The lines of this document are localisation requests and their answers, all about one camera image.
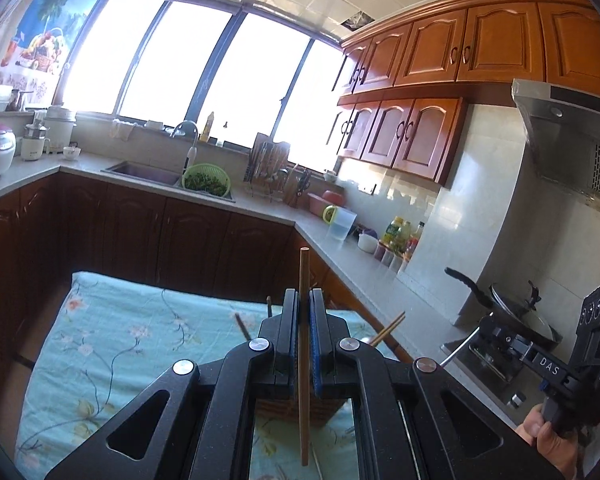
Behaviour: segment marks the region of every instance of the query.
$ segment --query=white rag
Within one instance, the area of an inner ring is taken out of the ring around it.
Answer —
[[[137,123],[125,123],[118,119],[113,119],[111,122],[111,129],[109,130],[109,137],[112,139],[129,140],[129,135]]]

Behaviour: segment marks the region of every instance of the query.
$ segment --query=window frame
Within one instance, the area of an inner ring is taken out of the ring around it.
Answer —
[[[62,104],[63,99],[64,99],[64,90],[66,88],[66,82],[71,73],[72,64],[75,62],[75,59],[79,56],[80,50],[82,49],[84,41],[86,40],[88,34],[90,33],[91,29],[93,28],[94,23],[100,16],[100,13],[104,9],[104,7],[106,6],[108,1],[109,0],[98,0],[96,2],[95,6],[93,7],[93,10],[91,11],[90,15],[88,16],[86,22],[84,23],[84,25],[82,27],[80,33],[78,34],[76,41],[74,43],[74,47],[72,48],[72,50],[68,56],[67,62],[65,63],[65,65],[62,69],[62,73],[60,75],[60,79],[59,79],[58,85],[56,87],[56,92],[54,93],[54,98],[52,101],[53,104]],[[86,112],[80,112],[80,115],[82,115],[84,117],[99,118],[99,119],[104,119],[104,120],[119,119],[119,120],[123,120],[123,121],[135,121],[138,123],[142,122],[142,120],[138,119],[138,118],[122,116],[120,114],[120,110],[122,109],[122,104],[125,99],[126,92],[129,88],[131,79],[134,76],[136,68],[140,62],[142,54],[144,53],[144,50],[145,50],[146,46],[148,45],[149,41],[151,41],[151,38],[152,38],[156,28],[158,27],[160,21],[162,20],[165,13],[170,8],[170,6],[173,2],[183,2],[183,3],[193,4],[193,5],[197,5],[197,6],[211,7],[213,9],[224,10],[225,12],[230,12],[232,14],[231,17],[229,18],[229,21],[227,22],[226,26],[224,27],[224,30],[220,34],[220,37],[218,38],[218,41],[216,42],[216,45],[215,45],[214,49],[212,50],[211,55],[209,56],[209,58],[206,62],[206,65],[202,71],[202,74],[200,75],[200,80],[198,81],[196,89],[194,90],[193,95],[191,96],[191,101],[189,103],[189,107],[186,111],[186,114],[185,114],[183,120],[190,120],[190,121],[198,122],[198,120],[200,118],[200,111],[202,110],[204,101],[205,101],[205,99],[208,95],[209,89],[211,88],[211,85],[214,81],[214,77],[218,73],[218,69],[220,68],[222,61],[224,60],[224,56],[226,55],[227,51],[229,50],[229,47],[231,46],[231,44],[235,38],[235,35],[237,34],[238,30],[240,29],[240,26],[242,25],[242,23],[244,22],[244,19],[247,17],[248,14],[256,14],[257,16],[261,16],[268,20],[272,20],[274,22],[280,23],[282,25],[285,25],[286,27],[290,27],[299,32],[302,32],[303,34],[305,34],[309,37],[308,44],[304,50],[304,53],[302,54],[302,57],[298,63],[298,66],[296,67],[294,75],[291,78],[291,81],[289,82],[286,93],[280,99],[280,110],[278,111],[278,115],[273,124],[272,130],[269,133],[267,133],[267,135],[271,138],[271,140],[273,140],[276,136],[276,131],[278,129],[278,125],[280,124],[280,121],[282,120],[282,115],[284,114],[284,111],[286,109],[286,104],[288,103],[289,99],[291,98],[291,94],[296,86],[296,82],[298,81],[299,75],[302,71],[302,68],[304,67],[304,62],[306,61],[306,59],[309,55],[309,52],[311,51],[312,47],[314,46],[315,41],[321,41],[323,43],[328,44],[329,46],[332,46],[332,47],[335,47],[335,48],[341,50],[340,45],[333,38],[330,38],[329,36],[325,36],[324,34],[315,32],[314,30],[311,30],[309,28],[305,28],[296,22],[285,19],[283,16],[281,16],[277,13],[270,12],[261,7],[254,6],[253,4],[249,4],[249,5],[240,4],[238,2],[232,2],[231,0],[163,0],[162,5],[156,12],[154,18],[152,19],[151,23],[149,24],[147,30],[145,31],[145,33],[142,37],[142,40],[138,44],[136,52],[135,52],[134,56],[132,57],[131,62],[129,63],[129,66],[128,66],[128,69],[126,70],[125,77],[122,81],[120,90],[118,91],[116,102],[115,102],[115,105],[113,108],[113,113],[106,114],[106,113],[102,113],[102,112],[86,111]],[[249,147],[246,147],[246,151],[250,152],[251,149]]]

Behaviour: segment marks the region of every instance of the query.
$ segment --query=floor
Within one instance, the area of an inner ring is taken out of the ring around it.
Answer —
[[[70,289],[71,283],[63,283],[45,301],[40,315],[33,322],[20,348],[19,353],[21,356],[33,362],[38,359],[46,335],[51,330],[58,316],[62,300],[64,300]],[[11,459],[13,459],[20,415],[22,414],[22,403],[30,376],[31,370],[20,363],[13,362],[0,400],[0,443]]]

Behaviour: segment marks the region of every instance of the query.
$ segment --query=plastic pitcher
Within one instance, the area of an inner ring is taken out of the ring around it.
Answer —
[[[327,206],[322,213],[322,219],[329,224],[327,234],[336,240],[344,240],[347,237],[356,216],[353,211],[337,205]]]

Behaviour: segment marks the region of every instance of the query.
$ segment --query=frying pan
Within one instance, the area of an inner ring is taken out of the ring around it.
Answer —
[[[474,280],[458,270],[446,267],[445,272],[452,278],[468,286],[476,300],[478,300],[478,303],[493,312],[494,317],[500,323],[520,334],[525,339],[536,343],[549,352],[561,341],[562,338],[560,335],[549,326],[533,306],[529,308],[528,306],[522,306],[508,300],[499,291],[495,290],[493,285],[489,288],[491,295],[486,294],[480,290],[480,287],[478,287]]]

